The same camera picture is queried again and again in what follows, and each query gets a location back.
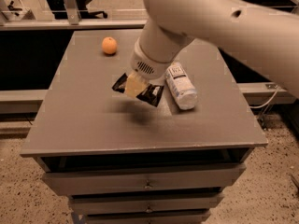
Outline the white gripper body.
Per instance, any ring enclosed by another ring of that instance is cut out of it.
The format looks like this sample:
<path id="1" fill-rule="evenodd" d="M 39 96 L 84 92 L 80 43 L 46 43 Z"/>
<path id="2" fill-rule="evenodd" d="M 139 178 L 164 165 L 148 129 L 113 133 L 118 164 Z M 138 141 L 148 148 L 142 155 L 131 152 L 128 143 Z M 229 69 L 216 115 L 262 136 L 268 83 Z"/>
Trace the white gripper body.
<path id="1" fill-rule="evenodd" d="M 172 62 L 172 47 L 161 43 L 149 45 L 147 50 L 143 50 L 141 44 L 137 39 L 130 59 L 132 69 L 147 80 L 161 77 Z"/>

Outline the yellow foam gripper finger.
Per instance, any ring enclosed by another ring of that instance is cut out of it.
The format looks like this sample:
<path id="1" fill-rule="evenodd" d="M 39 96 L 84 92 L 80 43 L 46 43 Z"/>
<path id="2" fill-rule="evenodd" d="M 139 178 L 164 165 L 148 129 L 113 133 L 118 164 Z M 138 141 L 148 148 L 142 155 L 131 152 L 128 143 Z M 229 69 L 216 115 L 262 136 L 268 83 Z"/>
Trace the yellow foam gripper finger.
<path id="1" fill-rule="evenodd" d="M 132 72 L 126 80 L 124 93 L 132 98 L 136 98 L 149 85 L 149 82 L 137 72 Z"/>

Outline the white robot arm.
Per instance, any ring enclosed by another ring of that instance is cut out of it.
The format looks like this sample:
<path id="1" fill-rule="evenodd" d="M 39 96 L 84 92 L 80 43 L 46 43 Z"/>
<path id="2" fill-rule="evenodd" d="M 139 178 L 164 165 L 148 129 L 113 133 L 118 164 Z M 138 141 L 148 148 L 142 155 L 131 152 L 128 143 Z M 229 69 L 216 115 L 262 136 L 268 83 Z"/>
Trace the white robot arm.
<path id="1" fill-rule="evenodd" d="M 153 80 L 195 38 L 299 97 L 299 17 L 242 0 L 143 0 L 149 18 L 130 65 Z"/>

